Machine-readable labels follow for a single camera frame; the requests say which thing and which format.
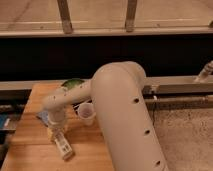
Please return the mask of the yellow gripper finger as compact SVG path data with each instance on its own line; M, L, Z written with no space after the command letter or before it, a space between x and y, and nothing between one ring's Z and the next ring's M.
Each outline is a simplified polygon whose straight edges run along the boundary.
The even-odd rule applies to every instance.
M68 130L68 128L65 126L62 129L62 133L65 134L67 132L67 130ZM47 137L49 140L54 140L53 132L49 127L47 128Z

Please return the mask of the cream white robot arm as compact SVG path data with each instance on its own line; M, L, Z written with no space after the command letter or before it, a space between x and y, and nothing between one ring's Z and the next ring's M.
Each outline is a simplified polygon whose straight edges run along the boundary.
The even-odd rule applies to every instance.
M144 69L136 62L113 62L75 88L44 98L52 128L60 128L67 104L90 99L115 171L169 171L142 89Z

